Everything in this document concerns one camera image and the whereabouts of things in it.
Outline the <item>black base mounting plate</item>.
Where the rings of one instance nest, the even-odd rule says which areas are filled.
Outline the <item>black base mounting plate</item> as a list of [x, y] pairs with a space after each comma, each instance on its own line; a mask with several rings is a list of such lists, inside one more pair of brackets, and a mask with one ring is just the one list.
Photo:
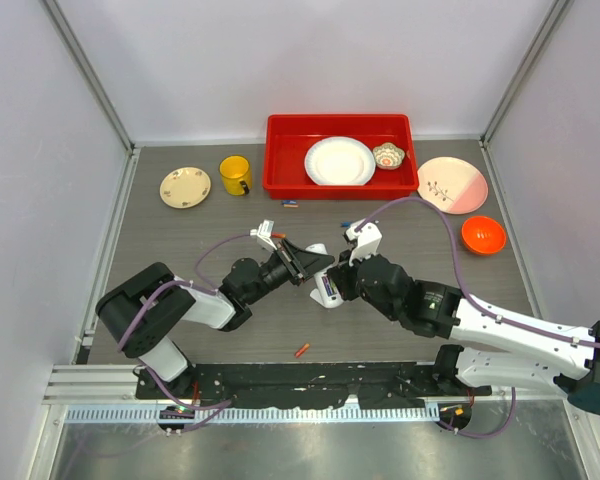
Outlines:
[[362, 409], [420, 407], [426, 397], [489, 396], [416, 362], [197, 364], [166, 384], [175, 397], [203, 406], [324, 410], [357, 397]]

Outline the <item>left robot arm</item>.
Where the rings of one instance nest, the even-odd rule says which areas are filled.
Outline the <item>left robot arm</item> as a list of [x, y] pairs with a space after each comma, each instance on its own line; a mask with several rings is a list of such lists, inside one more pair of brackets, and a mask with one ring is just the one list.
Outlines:
[[105, 294], [95, 314], [118, 349], [145, 370], [141, 377], [158, 396], [185, 397], [195, 367], [169, 332], [181, 321], [231, 332], [251, 316], [250, 306], [286, 283], [300, 285], [331, 267], [335, 258], [316, 244], [301, 249], [283, 239], [269, 258], [236, 260], [219, 288], [207, 290], [155, 262]]

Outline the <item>yellow mug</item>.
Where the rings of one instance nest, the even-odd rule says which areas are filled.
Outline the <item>yellow mug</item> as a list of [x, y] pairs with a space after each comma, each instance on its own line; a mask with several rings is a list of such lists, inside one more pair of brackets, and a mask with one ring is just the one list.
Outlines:
[[226, 192], [233, 196], [248, 195], [252, 189], [252, 173], [249, 161], [239, 155], [223, 159], [219, 173]]

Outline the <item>red plastic bin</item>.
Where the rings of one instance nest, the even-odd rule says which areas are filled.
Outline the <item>red plastic bin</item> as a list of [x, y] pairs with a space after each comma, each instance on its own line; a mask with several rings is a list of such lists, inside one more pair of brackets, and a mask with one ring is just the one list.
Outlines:
[[[318, 141], [350, 137], [373, 149], [392, 143], [405, 152], [395, 170], [378, 169], [362, 186], [320, 186], [304, 159]], [[393, 200], [419, 187], [409, 118], [404, 114], [273, 114], [268, 118], [263, 188], [277, 200]]]

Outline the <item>red orange battery near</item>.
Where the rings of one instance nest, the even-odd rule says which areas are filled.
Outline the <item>red orange battery near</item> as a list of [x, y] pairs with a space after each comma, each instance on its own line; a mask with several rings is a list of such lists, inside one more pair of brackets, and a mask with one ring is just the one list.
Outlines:
[[310, 344], [309, 343], [305, 343], [303, 346], [301, 346], [295, 353], [294, 353], [294, 357], [295, 358], [300, 358], [302, 355], [304, 355], [307, 350], [310, 348]]

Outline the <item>patterned small bowl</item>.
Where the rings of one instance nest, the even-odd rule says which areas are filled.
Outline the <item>patterned small bowl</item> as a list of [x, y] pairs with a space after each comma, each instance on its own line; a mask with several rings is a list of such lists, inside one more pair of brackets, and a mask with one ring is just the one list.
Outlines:
[[396, 170], [406, 157], [406, 152], [391, 142], [374, 147], [372, 154], [376, 166], [382, 170]]

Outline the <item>white remote control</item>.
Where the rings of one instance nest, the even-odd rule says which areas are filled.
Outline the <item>white remote control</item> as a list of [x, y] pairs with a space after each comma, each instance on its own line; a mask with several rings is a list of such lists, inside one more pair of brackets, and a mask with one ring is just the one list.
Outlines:
[[344, 303], [338, 288], [327, 274], [331, 266], [313, 276], [315, 288], [310, 292], [310, 298], [325, 309], [335, 309]]

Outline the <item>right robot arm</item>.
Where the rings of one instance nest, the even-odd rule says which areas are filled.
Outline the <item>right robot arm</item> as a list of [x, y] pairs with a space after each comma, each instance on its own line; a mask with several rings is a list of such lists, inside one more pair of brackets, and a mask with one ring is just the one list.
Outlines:
[[547, 389], [600, 416], [600, 321], [579, 327], [512, 312], [449, 285], [414, 280], [381, 255], [341, 261], [327, 275], [343, 300], [361, 299], [417, 336], [446, 340], [431, 371], [440, 393], [464, 386]]

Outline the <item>pink white plate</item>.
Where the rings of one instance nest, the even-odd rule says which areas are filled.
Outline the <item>pink white plate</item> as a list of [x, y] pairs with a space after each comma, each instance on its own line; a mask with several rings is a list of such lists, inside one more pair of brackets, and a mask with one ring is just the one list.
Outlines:
[[436, 157], [418, 168], [419, 196], [444, 213], [469, 214], [487, 200], [484, 175], [472, 164], [455, 157]]

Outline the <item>cream floral plate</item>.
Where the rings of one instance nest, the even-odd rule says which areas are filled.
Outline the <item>cream floral plate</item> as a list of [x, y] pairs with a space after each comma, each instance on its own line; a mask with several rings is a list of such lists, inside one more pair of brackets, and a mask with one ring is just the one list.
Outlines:
[[210, 190], [211, 179], [205, 171], [196, 167], [182, 167], [164, 177], [159, 195], [167, 206], [187, 209], [202, 203]]

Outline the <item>purple blue battery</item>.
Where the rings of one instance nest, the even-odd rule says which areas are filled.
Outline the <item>purple blue battery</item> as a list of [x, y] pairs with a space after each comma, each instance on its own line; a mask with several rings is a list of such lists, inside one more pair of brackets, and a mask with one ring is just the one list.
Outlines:
[[328, 296], [328, 297], [331, 296], [331, 295], [329, 295], [331, 293], [331, 291], [330, 291], [330, 287], [329, 287], [329, 279], [328, 279], [328, 277], [326, 277], [326, 276], [322, 277], [322, 282], [323, 282], [323, 285], [324, 285], [325, 295]]

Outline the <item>white paper plate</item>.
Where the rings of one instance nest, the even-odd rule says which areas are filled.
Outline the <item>white paper plate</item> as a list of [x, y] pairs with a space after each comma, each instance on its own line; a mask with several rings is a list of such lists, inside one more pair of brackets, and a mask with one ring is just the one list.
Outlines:
[[304, 168], [320, 186], [362, 186], [376, 170], [372, 151], [350, 137], [335, 136], [319, 140], [307, 151]]

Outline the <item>orange plastic bowl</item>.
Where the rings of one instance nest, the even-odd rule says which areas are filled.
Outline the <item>orange plastic bowl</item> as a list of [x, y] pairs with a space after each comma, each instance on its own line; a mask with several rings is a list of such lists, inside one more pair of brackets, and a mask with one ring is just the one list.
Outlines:
[[504, 249], [507, 234], [504, 227], [487, 216], [472, 216], [461, 227], [465, 247], [477, 255], [494, 255]]

